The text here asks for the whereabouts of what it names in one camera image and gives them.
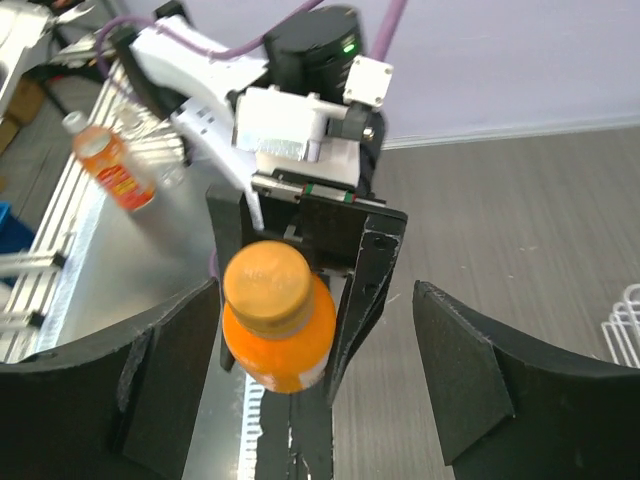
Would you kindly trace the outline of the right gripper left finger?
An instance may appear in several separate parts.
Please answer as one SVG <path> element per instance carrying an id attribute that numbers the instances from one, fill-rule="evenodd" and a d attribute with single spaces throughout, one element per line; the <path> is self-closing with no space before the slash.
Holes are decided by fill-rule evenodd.
<path id="1" fill-rule="evenodd" d="M 178 479 L 220 314 L 202 282 L 1 368 L 5 479 Z"/>

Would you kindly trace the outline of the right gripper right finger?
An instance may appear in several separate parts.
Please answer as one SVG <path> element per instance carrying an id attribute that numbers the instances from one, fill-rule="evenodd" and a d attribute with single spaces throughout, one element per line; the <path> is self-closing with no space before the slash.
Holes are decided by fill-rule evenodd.
<path id="1" fill-rule="evenodd" d="M 635 479 L 639 373 L 553 346 L 416 282 L 413 318 L 458 479 Z"/>

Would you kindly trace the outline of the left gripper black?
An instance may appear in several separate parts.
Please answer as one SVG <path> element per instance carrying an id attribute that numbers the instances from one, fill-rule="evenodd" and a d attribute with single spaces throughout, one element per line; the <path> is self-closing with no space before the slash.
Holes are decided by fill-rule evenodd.
<path id="1" fill-rule="evenodd" d="M 265 174 L 257 170 L 253 155 L 251 186 L 261 201 L 267 235 L 296 243 L 317 270 L 347 270 L 323 385 L 326 401 L 332 403 L 350 360 L 384 310 L 408 216 L 385 208 L 371 188 L 364 195 L 348 185 L 288 171 Z M 206 201 L 224 304 L 223 275 L 254 227 L 243 190 L 210 186 Z"/>

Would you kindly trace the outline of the orange juice bottle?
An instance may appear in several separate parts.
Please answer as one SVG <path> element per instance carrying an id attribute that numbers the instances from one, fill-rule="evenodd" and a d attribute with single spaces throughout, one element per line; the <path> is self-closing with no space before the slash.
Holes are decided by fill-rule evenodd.
<path id="1" fill-rule="evenodd" d="M 292 394 L 318 383 L 337 328 L 331 293 L 294 247 L 259 241 L 223 276 L 223 335 L 236 362 L 267 390 Z"/>

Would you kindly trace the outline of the orange bottle cap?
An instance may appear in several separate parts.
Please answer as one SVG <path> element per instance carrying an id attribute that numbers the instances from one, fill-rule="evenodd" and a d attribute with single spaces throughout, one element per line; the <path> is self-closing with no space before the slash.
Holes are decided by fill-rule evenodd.
<path id="1" fill-rule="evenodd" d="M 230 260 L 223 291 L 231 311 L 248 330 L 278 337 L 300 329 L 313 310 L 313 278 L 292 246 L 259 241 Z"/>

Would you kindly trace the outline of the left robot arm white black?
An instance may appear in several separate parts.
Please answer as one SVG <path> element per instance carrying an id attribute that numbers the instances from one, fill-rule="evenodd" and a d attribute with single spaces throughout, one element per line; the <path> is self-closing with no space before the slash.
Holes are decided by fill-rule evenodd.
<path id="1" fill-rule="evenodd" d="M 357 11 L 307 1 L 228 49 L 171 1 L 100 33 L 130 94 L 227 181 L 207 196 L 222 277 L 221 365 L 268 390 L 336 397 L 380 318 L 408 222 L 371 190 L 386 133 L 394 1 L 371 48 Z"/>

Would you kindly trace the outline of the orange labelled background bottle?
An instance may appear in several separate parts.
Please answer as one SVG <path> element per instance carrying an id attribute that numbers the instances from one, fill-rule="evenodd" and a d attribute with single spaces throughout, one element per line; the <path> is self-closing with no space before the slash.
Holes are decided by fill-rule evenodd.
<path id="1" fill-rule="evenodd" d="M 67 114 L 62 125 L 72 137 L 75 158 L 122 209 L 134 212 L 154 200 L 154 180 L 118 133 L 91 123 L 81 111 Z"/>

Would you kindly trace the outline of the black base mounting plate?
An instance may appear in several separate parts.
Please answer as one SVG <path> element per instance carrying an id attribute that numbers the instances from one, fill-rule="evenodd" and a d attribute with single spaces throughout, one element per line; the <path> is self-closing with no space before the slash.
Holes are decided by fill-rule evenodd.
<path id="1" fill-rule="evenodd" d="M 332 368 L 311 388 L 291 395 L 266 391 L 260 406 L 257 479 L 334 478 Z"/>

